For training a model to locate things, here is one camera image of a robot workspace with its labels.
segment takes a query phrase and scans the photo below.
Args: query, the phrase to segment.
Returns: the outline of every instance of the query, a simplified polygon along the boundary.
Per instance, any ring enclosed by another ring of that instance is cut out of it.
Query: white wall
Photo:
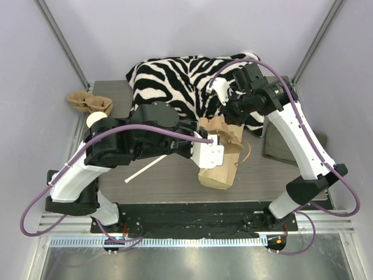
[[[18,280],[37,243],[19,219],[66,158],[78,114],[65,98],[82,85],[33,1],[0,1],[0,26],[0,278]],[[29,231],[43,206],[28,215]]]
[[[293,76],[333,0],[46,0],[90,81],[163,56],[250,51]]]
[[[328,152],[349,168],[361,198],[353,218],[367,267],[373,267],[373,2],[346,1],[299,83],[305,113],[329,137]],[[354,208],[342,184],[331,188],[339,208]]]

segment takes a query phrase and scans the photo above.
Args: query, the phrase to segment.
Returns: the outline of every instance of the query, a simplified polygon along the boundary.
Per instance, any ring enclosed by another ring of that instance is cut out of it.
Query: white stick
[[[138,175],[140,175],[141,173],[143,173],[146,169],[152,167],[153,165],[155,165],[157,162],[160,162],[162,159],[164,159],[167,155],[163,155],[163,156],[160,156],[158,157],[156,160],[152,161],[151,163],[149,163],[147,166],[145,166],[144,168],[140,169],[139,171],[137,171],[134,175],[128,177],[126,180],[124,180],[124,183],[128,183],[129,181],[131,181],[133,178],[137,177]]]

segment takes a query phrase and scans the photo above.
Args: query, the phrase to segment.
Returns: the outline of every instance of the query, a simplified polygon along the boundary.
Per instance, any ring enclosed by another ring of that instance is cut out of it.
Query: zebra print cushion
[[[221,115],[217,96],[206,92],[207,84],[214,74],[225,64],[240,58],[260,60],[250,53],[236,54],[231,57],[208,58],[203,56],[167,57],[149,59],[136,64],[126,75],[133,89],[131,111],[140,104],[163,101],[175,108],[182,118],[198,120]],[[224,78],[230,87],[237,91],[233,72],[242,68],[246,62],[232,65],[219,77]],[[257,136],[262,136],[264,117],[257,112],[247,115],[246,127]]]

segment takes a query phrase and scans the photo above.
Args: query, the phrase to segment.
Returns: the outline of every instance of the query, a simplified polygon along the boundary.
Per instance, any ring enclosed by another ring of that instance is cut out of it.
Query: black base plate
[[[176,204],[121,204],[125,226],[108,227],[109,233],[123,233],[129,237],[155,239],[240,239],[254,238],[256,232],[282,232],[284,226],[269,229],[262,211],[269,202],[220,202]],[[294,214],[284,221],[287,230],[297,231]],[[92,233],[101,233],[95,223]]]

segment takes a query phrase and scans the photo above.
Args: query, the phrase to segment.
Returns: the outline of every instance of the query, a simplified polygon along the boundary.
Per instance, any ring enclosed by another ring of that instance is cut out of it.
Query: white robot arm
[[[338,181],[335,172],[346,175],[347,168],[344,164],[336,164],[317,140],[292,85],[287,83],[293,104],[282,83],[269,83],[256,63],[233,74],[240,91],[245,94],[235,94],[225,79],[215,77],[209,90],[217,94],[222,112],[233,124],[242,124],[241,117],[254,111],[267,116],[294,155],[301,175],[288,183],[286,191],[265,209],[269,222],[276,223]]]

